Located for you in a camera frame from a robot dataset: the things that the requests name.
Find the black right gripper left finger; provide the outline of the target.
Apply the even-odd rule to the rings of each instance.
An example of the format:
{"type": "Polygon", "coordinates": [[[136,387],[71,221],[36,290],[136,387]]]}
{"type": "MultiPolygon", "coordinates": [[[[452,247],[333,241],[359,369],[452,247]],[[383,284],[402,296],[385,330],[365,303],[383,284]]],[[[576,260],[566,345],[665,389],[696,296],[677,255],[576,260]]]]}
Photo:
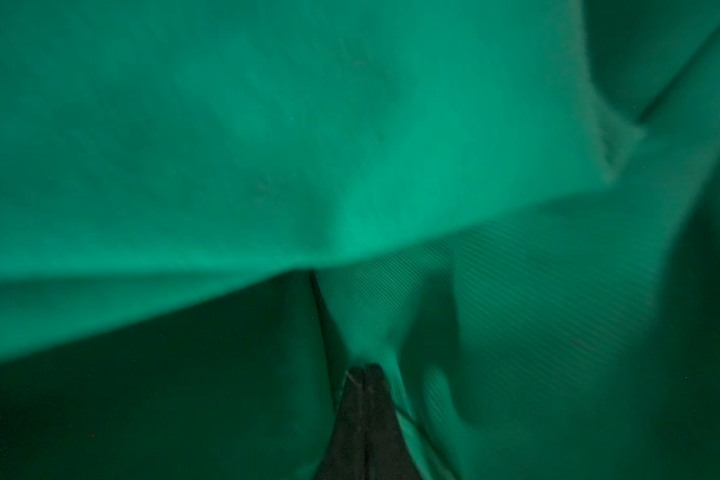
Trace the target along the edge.
{"type": "Polygon", "coordinates": [[[367,413],[365,370],[351,367],[346,372],[330,441],[314,480],[366,478],[367,413]]]}

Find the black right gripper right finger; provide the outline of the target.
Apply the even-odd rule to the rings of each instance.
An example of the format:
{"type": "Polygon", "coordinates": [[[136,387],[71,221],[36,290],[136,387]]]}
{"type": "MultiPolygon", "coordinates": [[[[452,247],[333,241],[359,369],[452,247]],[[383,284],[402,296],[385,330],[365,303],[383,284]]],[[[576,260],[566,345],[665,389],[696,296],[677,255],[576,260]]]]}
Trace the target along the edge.
{"type": "Polygon", "coordinates": [[[365,366],[368,405],[366,478],[422,480],[406,445],[386,376],[378,364],[365,366]]]}

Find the green tank top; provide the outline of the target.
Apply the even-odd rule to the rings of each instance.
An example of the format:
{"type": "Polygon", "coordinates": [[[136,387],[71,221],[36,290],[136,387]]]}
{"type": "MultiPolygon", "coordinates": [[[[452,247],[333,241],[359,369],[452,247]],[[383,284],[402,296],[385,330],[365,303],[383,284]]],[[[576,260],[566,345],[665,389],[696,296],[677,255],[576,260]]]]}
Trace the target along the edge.
{"type": "Polygon", "coordinates": [[[0,1],[0,479],[720,479],[720,1],[0,1]]]}

